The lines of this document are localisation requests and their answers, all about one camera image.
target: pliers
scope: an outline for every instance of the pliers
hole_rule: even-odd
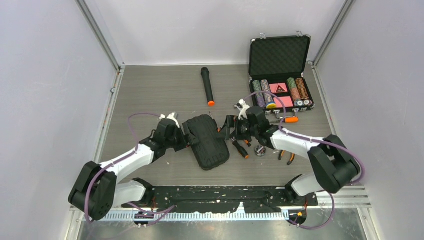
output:
[[[286,152],[286,150],[282,150],[282,151],[279,152],[278,160],[281,160],[283,158],[284,152]],[[288,160],[287,165],[292,164],[293,160],[295,160],[295,154],[294,153],[291,154],[290,160]]]

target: poker chip case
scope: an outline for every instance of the poker chip case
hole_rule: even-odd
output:
[[[310,105],[292,105],[287,106],[287,112],[303,112],[312,110],[315,107],[314,100],[309,91],[308,85],[304,79],[304,70],[307,62],[307,56],[311,37],[308,35],[300,36],[281,36],[281,37],[261,37],[254,38],[250,41],[249,55],[249,87],[250,92],[254,93],[253,81],[267,80],[270,86],[276,84],[285,84],[285,92],[274,93],[278,97],[283,97],[288,100],[290,97],[293,103],[291,91],[288,89],[288,79],[301,78],[304,83],[304,88],[310,100]],[[253,105],[258,106],[256,95],[252,96]],[[279,113],[283,111],[282,107],[265,108],[267,114]]]

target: stack of poker chips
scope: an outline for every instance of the stack of poker chips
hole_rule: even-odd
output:
[[[268,80],[264,79],[260,81],[260,85],[262,86],[262,91],[271,92],[270,84]],[[277,107],[276,103],[273,100],[273,96],[264,93],[263,98],[265,99],[265,106],[267,109],[275,109]]]
[[[257,105],[261,108],[265,107],[265,99],[264,99],[264,95],[262,94],[262,88],[261,88],[261,83],[258,80],[254,80],[252,82],[253,85],[253,90],[256,92],[255,96],[256,96],[256,102]]]
[[[309,99],[308,91],[306,91],[306,87],[305,87],[305,84],[304,84],[304,80],[303,80],[302,78],[296,78],[295,83],[296,83],[296,85],[297,85],[297,89],[298,89],[298,92],[299,92],[299,94],[300,94],[300,99],[303,101],[303,104],[304,104],[305,106],[310,106],[310,105],[312,105],[313,103],[312,103],[312,101]]]
[[[290,77],[287,79],[287,85],[290,89],[291,97],[293,98],[293,104],[296,107],[301,107],[304,105],[304,102],[302,101],[301,95],[298,90],[298,86],[296,85],[295,79],[293,77]]]

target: gray tabletop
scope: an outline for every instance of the gray tabletop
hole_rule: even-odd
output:
[[[153,112],[168,115],[179,114],[178,121],[185,122],[195,116],[209,114],[219,126],[226,115],[237,115],[234,104],[250,93],[247,65],[211,65],[210,79],[215,106],[206,101],[200,69],[204,66],[128,66],[120,87],[106,138],[101,162],[113,159],[135,146],[135,140],[127,126],[127,118],[136,112]],[[284,124],[291,131],[314,137],[326,137],[331,133],[324,112],[318,87],[310,66],[306,66],[304,77],[315,102],[315,109],[298,114],[299,122]],[[144,139],[156,129],[158,118],[136,116],[131,121],[139,139]],[[296,157],[293,164],[286,163],[285,155],[278,160],[278,151],[268,149],[267,154],[258,157],[253,147],[246,148],[249,159],[243,159],[227,143],[230,159],[210,171],[202,170],[190,148],[177,153],[169,149],[166,155],[151,165],[140,168],[128,179],[142,178],[154,186],[159,185],[284,185],[299,174],[312,171],[308,160]]]

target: purple cable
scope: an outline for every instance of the purple cable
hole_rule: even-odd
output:
[[[158,214],[165,214],[165,213],[167,213],[171,208],[174,208],[175,206],[173,205],[173,206],[170,206],[168,209],[166,209],[166,210],[163,210],[163,211],[157,211],[157,212],[153,212],[153,211],[146,211],[146,210],[143,210],[143,209],[141,209],[139,206],[137,206],[137,205],[135,205],[134,203],[132,203],[132,202],[128,202],[127,203],[128,205],[130,205],[131,207],[133,207],[133,208],[135,208],[135,209],[137,209],[137,210],[139,210],[140,212],[142,212],[142,213],[145,213],[145,214],[151,214],[151,215],[158,215]]]
[[[247,100],[248,98],[250,98],[251,96],[255,95],[256,93],[269,94],[269,95],[275,97],[281,103],[281,105],[282,105],[282,112],[283,112],[283,114],[282,114],[283,118],[280,120],[278,128],[279,128],[279,130],[281,132],[283,132],[283,133],[286,134],[286,131],[283,130],[283,121],[284,121],[284,118],[286,117],[286,106],[284,105],[284,102],[277,95],[273,94],[270,91],[257,91],[257,92],[254,92],[252,94],[249,94],[247,97],[243,98],[243,100]],[[301,139],[301,140],[305,140],[305,141],[312,141],[312,142],[317,143],[317,144],[328,145],[330,147],[334,147],[336,149],[339,149],[339,150],[342,150],[342,151],[346,152],[347,154],[351,155],[356,160],[356,162],[359,164],[360,169],[361,169],[360,176],[355,181],[352,181],[351,184],[357,184],[357,183],[359,183],[359,181],[362,180],[362,178],[364,177],[364,175],[365,175],[365,166],[364,166],[364,163],[358,158],[358,156],[355,153],[353,153],[352,151],[348,150],[347,148],[342,147],[342,146],[337,145],[337,144],[334,144],[332,142],[322,141],[322,140],[318,140],[318,139],[312,139],[311,140],[311,138],[304,137],[304,136],[299,136],[299,135],[294,134],[292,132],[289,132],[288,135],[289,136],[292,136],[294,138],[297,138],[297,139]]]
[[[89,223],[89,224],[91,224],[91,223],[93,223],[93,222],[94,222],[94,220],[91,220],[91,219],[90,219],[90,216],[89,216],[89,202],[90,202],[90,193],[92,192],[93,186],[94,186],[94,184],[96,183],[97,179],[98,179],[98,178],[99,178],[99,176],[100,176],[102,173],[104,173],[104,172],[105,172],[108,168],[110,168],[110,167],[112,167],[113,165],[118,164],[118,163],[120,163],[120,162],[124,161],[125,159],[127,159],[127,158],[131,157],[131,156],[132,156],[132,155],[134,155],[134,154],[137,152],[137,150],[139,149],[139,141],[138,141],[138,138],[137,138],[136,132],[134,131],[134,129],[133,129],[133,127],[131,126],[131,123],[130,123],[130,119],[131,119],[132,117],[134,117],[134,116],[138,116],[138,115],[151,115],[151,116],[155,116],[155,117],[160,117],[160,115],[159,115],[159,114],[151,113],[151,112],[139,112],[139,113],[135,113],[135,114],[133,114],[133,115],[131,115],[131,116],[129,116],[129,117],[128,117],[128,119],[127,119],[127,123],[128,123],[129,130],[131,131],[132,136],[133,136],[133,137],[134,137],[134,139],[136,140],[135,150],[134,150],[134,151],[132,151],[131,153],[129,153],[128,155],[125,155],[125,156],[123,156],[123,157],[119,158],[118,160],[116,160],[116,161],[114,161],[114,162],[110,163],[109,165],[105,166],[104,168],[102,168],[100,171],[98,171],[98,173],[97,173],[97,174],[93,177],[93,179],[91,180],[90,184],[88,185],[87,193],[86,193],[86,195],[85,195],[85,202],[84,202],[84,214],[85,214],[85,216],[84,216],[84,217],[85,217],[85,220],[87,221],[87,223]]]
[[[163,213],[163,215],[162,216],[160,216],[158,219],[156,219],[156,220],[154,220],[154,221],[152,221],[152,222],[149,222],[148,224],[147,224],[147,227],[150,227],[150,226],[152,226],[152,225],[155,225],[155,224],[157,224],[161,219],[163,219],[167,214],[169,214],[171,211],[172,211],[172,209],[174,209],[175,208],[175,205],[172,205],[170,208],[168,208],[167,210],[165,210],[164,211],[164,213]]]
[[[331,208],[331,213],[330,213],[330,217],[328,218],[328,220],[326,221],[326,222],[324,222],[323,224],[321,224],[321,225],[319,225],[319,226],[303,226],[303,225],[299,225],[299,228],[301,228],[301,229],[307,229],[307,230],[316,230],[316,229],[320,229],[320,228],[323,228],[323,227],[325,227],[325,226],[327,226],[329,223],[330,223],[330,221],[332,220],[332,218],[333,218],[333,215],[334,215],[334,212],[335,212],[335,209],[336,209],[336,205],[335,205],[335,203],[334,203],[334,197],[333,197],[333,195],[331,194],[331,193],[328,193],[328,194],[330,194],[330,198],[331,198],[331,202],[332,202],[332,208]],[[298,225],[297,223],[296,223],[296,220],[298,219],[298,217],[296,217],[296,219],[294,220],[294,221],[292,221],[292,220],[288,220],[291,224],[293,224],[293,225]]]
[[[247,97],[243,98],[243,100],[248,99],[249,97],[253,96],[256,93],[258,93],[258,92],[254,92],[254,93],[248,95]],[[362,180],[362,178],[365,176],[365,166],[364,166],[364,163],[358,158],[358,156],[356,154],[354,154],[352,151],[348,150],[347,148],[342,147],[342,146],[337,145],[337,144],[334,144],[332,142],[327,142],[327,141],[322,141],[322,140],[318,140],[318,139],[308,138],[308,137],[304,137],[304,136],[300,136],[300,135],[294,134],[292,132],[286,132],[286,131],[284,131],[283,130],[283,121],[284,121],[284,118],[286,117],[286,106],[284,105],[283,101],[279,97],[277,97],[275,94],[273,94],[273,93],[271,93],[269,91],[260,91],[260,93],[269,94],[269,95],[271,95],[273,97],[276,97],[276,99],[281,103],[282,110],[283,110],[283,118],[279,121],[278,128],[279,128],[279,130],[282,133],[285,133],[285,134],[287,134],[287,135],[289,135],[291,137],[294,137],[294,138],[297,138],[297,139],[300,139],[300,140],[311,141],[313,143],[328,145],[330,147],[333,147],[333,148],[342,150],[345,153],[351,155],[356,160],[356,162],[359,164],[361,172],[360,172],[360,176],[355,181],[352,181],[350,183],[353,185],[353,184],[359,183],[359,181]],[[333,218],[333,215],[334,215],[336,206],[335,206],[333,195],[331,193],[328,193],[328,194],[330,194],[331,202],[332,202],[331,214],[330,214],[330,217],[328,218],[328,220],[324,224],[322,224],[320,226],[315,226],[315,227],[311,227],[311,226],[299,226],[300,228],[302,228],[302,229],[309,229],[309,230],[320,229],[322,227],[325,227],[330,222],[330,220]]]

